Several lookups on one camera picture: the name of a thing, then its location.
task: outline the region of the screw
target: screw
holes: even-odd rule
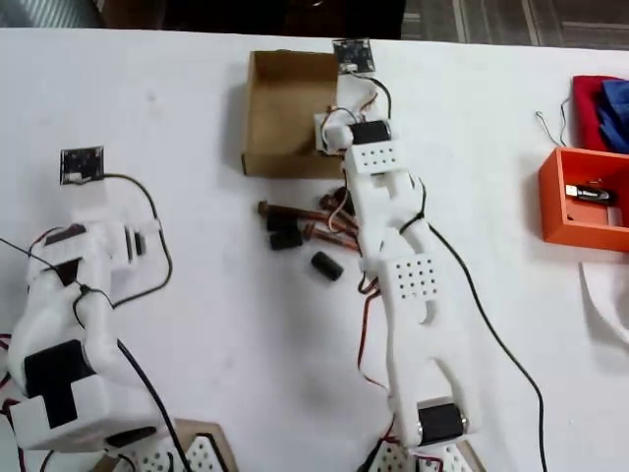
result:
[[[338,208],[338,201],[331,195],[324,195],[321,200],[318,201],[318,205],[321,209],[327,209],[328,211],[335,211]],[[358,229],[358,224],[354,218],[343,208],[339,209],[336,215],[341,218],[349,226]]]
[[[326,231],[321,231],[320,229],[315,228],[314,223],[309,223],[304,228],[304,239],[306,241],[310,241],[311,239],[318,239],[320,241],[325,241],[326,243],[334,244],[336,246],[341,246],[343,248],[351,249],[352,251],[358,252],[358,245],[354,241],[350,241],[349,239],[339,238],[338,236],[334,236]]]
[[[322,223],[327,222],[328,215],[323,211],[312,211],[309,209],[296,208],[293,206],[280,206],[269,205],[267,201],[262,201],[257,204],[257,212],[262,216],[269,216],[270,214],[279,214],[283,216],[293,216],[298,219],[309,219],[312,221],[320,221]],[[343,231],[349,235],[356,235],[356,229],[350,227],[343,221],[332,221],[332,226],[338,231]]]

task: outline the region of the white table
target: white table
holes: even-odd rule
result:
[[[309,206],[337,183],[248,178],[240,169],[248,53],[276,48],[331,45],[0,31],[0,234],[27,246],[67,222],[59,150],[105,145],[106,169],[153,193],[174,259],[166,290],[115,314],[172,415],[219,422],[244,471],[355,470],[389,421],[385,393],[356,370],[356,259],[330,250],[346,272],[323,283],[309,270],[316,246],[271,253],[253,210],[264,198]],[[587,310],[577,268],[617,256],[540,239],[537,170],[552,144],[533,114],[543,111],[558,130],[571,76],[629,77],[629,53],[392,41],[374,41],[373,50],[429,187],[429,220],[463,255],[496,329],[543,390],[549,470],[622,467],[629,354]],[[110,189],[112,205],[148,215],[133,188]],[[448,315],[472,326],[476,346],[485,416],[471,443],[490,471],[540,470],[534,393],[482,325],[459,267],[444,249],[437,256]],[[154,257],[127,290],[161,276]],[[11,330],[25,302],[26,261],[2,249],[0,266],[0,328]],[[365,367],[379,379],[385,329],[378,303]],[[3,470],[17,467],[7,429]],[[38,457],[29,456],[31,470]],[[49,470],[59,467],[52,461]]]

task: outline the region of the usb flash drive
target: usb flash drive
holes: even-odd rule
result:
[[[587,187],[585,185],[566,185],[566,195],[577,200],[612,207],[616,203],[616,193],[611,190]]]

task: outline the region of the floor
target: floor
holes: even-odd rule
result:
[[[629,1],[407,0],[402,39],[629,49]]]

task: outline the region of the orange plastic container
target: orange plastic container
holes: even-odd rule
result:
[[[621,225],[607,206],[566,196],[566,185],[615,192]],[[540,168],[540,203],[546,242],[629,252],[629,155],[557,147]]]

